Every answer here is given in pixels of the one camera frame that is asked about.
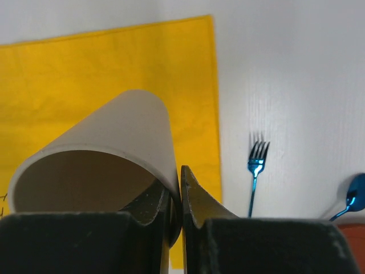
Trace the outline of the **beige paper cup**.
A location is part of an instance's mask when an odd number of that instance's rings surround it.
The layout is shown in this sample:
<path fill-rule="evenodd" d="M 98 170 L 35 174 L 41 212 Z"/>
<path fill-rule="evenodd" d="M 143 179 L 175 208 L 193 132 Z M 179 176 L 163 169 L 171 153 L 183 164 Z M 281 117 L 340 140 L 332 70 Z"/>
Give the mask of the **beige paper cup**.
<path fill-rule="evenodd" d="M 180 191 L 168 111 L 123 92 L 26 159 L 10 180 L 11 212 L 117 211 L 154 181 Z"/>

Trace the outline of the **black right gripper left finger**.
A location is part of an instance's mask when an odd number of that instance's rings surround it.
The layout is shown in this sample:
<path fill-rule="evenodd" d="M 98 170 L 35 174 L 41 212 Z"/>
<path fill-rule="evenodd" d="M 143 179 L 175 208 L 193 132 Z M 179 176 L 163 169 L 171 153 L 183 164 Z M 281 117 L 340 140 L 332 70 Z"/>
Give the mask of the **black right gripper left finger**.
<path fill-rule="evenodd" d="M 181 200 L 154 181 L 116 211 L 1 220 L 2 273 L 167 273 Z"/>

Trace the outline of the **yellow Pikachu cloth placemat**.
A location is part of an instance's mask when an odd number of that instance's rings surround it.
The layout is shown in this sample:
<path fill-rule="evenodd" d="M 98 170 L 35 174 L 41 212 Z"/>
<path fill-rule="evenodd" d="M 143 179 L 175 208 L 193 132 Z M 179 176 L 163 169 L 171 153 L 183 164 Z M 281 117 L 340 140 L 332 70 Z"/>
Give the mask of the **yellow Pikachu cloth placemat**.
<path fill-rule="evenodd" d="M 1 219 L 17 167 L 127 90 L 166 105 L 176 165 L 222 199 L 214 19 L 91 31 L 1 46 Z"/>

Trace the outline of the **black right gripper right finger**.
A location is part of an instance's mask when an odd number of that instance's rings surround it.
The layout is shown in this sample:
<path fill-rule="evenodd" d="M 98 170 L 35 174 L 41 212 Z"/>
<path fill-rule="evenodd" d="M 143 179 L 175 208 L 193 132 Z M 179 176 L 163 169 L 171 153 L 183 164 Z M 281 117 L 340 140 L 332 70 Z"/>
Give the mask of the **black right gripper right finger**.
<path fill-rule="evenodd" d="M 185 273 L 359 273 L 328 221 L 238 217 L 181 168 Z"/>

